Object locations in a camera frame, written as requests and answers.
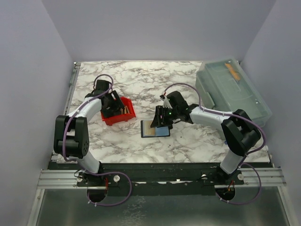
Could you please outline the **black leather card holder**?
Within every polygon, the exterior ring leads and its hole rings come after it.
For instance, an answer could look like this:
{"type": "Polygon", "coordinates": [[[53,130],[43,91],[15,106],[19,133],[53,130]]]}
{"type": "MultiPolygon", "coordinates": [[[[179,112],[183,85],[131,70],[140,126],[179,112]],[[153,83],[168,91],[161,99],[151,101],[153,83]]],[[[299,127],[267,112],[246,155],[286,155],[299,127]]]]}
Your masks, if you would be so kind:
{"type": "MultiPolygon", "coordinates": [[[[142,121],[141,121],[141,138],[151,138],[151,137],[143,137],[142,136],[143,135],[143,133],[142,133],[142,121]]],[[[155,136],[154,137],[169,137],[169,136],[170,136],[169,127],[155,128],[155,136]]]]}

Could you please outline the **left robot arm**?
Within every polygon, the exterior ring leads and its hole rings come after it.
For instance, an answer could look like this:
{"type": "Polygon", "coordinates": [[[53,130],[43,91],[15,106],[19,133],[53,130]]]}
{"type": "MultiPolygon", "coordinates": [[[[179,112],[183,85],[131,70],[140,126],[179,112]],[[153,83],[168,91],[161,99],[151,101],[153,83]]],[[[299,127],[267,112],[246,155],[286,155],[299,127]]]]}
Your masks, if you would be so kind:
{"type": "Polygon", "coordinates": [[[125,106],[112,86],[112,81],[97,80],[93,91],[76,110],[55,120],[54,152],[90,172],[88,180],[94,186],[104,182],[104,174],[101,162],[89,151],[88,123],[99,112],[104,118],[122,114],[125,106]]]}

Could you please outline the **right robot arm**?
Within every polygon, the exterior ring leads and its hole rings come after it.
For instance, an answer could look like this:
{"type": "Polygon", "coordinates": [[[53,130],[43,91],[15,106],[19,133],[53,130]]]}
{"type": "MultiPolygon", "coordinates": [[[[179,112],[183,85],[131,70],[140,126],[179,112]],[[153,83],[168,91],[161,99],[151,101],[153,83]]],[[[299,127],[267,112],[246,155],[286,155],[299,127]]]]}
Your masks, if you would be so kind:
{"type": "Polygon", "coordinates": [[[233,172],[242,163],[247,152],[261,139],[261,133],[244,110],[220,112],[202,109],[198,104],[187,104],[180,92],[161,95],[163,105],[156,106],[151,128],[167,127],[186,122],[214,127],[223,133],[229,151],[216,173],[217,181],[223,185],[233,180],[233,172]]]}

